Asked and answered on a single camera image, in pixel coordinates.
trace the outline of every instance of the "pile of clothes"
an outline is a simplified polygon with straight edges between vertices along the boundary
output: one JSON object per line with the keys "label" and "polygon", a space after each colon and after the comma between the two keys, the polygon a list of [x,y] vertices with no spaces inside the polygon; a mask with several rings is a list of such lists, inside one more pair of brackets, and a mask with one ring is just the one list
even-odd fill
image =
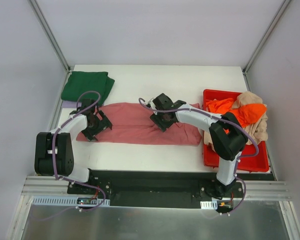
{"label": "pile of clothes", "polygon": [[[237,99],[211,100],[206,103],[207,110],[211,113],[225,114],[231,112],[238,119],[243,129],[255,140],[257,144],[268,139],[266,115],[267,106],[256,94],[246,91]],[[209,133],[204,133],[204,144],[211,145],[214,150]]]}

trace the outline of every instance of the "red plastic bin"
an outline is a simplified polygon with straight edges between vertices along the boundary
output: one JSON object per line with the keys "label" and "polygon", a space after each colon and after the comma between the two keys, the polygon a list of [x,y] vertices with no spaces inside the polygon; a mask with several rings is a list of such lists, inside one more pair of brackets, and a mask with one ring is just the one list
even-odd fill
{"label": "red plastic bin", "polygon": [[[206,89],[203,91],[203,110],[207,111],[207,102],[217,99],[223,100],[228,98],[237,99],[241,92],[233,91],[219,91]],[[266,150],[266,143],[260,142],[258,145],[259,154],[254,157],[242,158],[238,164],[239,170],[245,170],[249,172],[267,172],[269,170],[268,156]],[[255,147],[253,145],[246,145],[242,155],[249,155],[255,153]],[[212,150],[211,146],[203,145],[203,163],[205,166],[218,167],[219,156]]]}

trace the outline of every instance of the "pink towel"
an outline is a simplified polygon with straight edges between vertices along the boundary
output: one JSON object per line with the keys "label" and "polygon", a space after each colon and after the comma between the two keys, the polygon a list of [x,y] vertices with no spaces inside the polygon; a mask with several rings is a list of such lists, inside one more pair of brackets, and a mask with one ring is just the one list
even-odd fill
{"label": "pink towel", "polygon": [[[192,105],[199,108],[199,103]],[[198,128],[175,123],[162,132],[150,119],[152,111],[143,108],[139,103],[114,103],[100,107],[100,110],[112,123],[112,130],[106,129],[99,133],[98,142],[150,144],[150,145],[199,145],[201,135]],[[80,133],[77,141],[87,142]]]}

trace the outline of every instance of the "green towel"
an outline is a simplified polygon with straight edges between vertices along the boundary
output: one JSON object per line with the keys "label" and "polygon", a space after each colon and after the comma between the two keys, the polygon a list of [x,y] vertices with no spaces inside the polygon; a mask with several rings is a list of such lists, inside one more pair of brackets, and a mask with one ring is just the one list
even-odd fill
{"label": "green towel", "polygon": [[[107,99],[114,83],[115,80],[108,77],[106,71],[73,71],[69,76],[68,82],[64,86],[61,93],[61,99],[76,102],[81,94],[87,91],[97,91],[101,95],[101,99],[98,102],[98,105],[101,106]],[[98,95],[95,93],[88,93],[83,98],[97,100]]]}

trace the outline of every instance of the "beige cloth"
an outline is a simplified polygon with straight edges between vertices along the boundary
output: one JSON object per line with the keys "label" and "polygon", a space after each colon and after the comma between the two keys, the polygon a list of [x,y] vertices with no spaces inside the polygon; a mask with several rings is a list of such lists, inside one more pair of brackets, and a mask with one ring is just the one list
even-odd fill
{"label": "beige cloth", "polygon": [[[232,105],[232,108],[237,109],[237,108],[240,108],[241,106],[244,106],[247,104],[262,104],[262,103],[263,103],[263,101],[259,96],[257,96],[256,94],[254,94],[250,91],[246,91],[246,92],[241,93],[237,97],[236,101]],[[259,144],[262,141],[268,140],[267,120],[268,120],[268,117],[265,113],[262,115],[262,117],[259,119],[258,122],[254,123],[254,124],[250,124],[249,126],[246,126],[244,128],[244,130],[253,138],[253,140],[255,140],[256,144]],[[213,147],[211,136],[208,132],[204,133],[203,141],[204,141],[204,144],[211,145],[212,149],[215,150]],[[251,145],[252,142],[250,140],[248,140],[248,142],[246,144]]]}

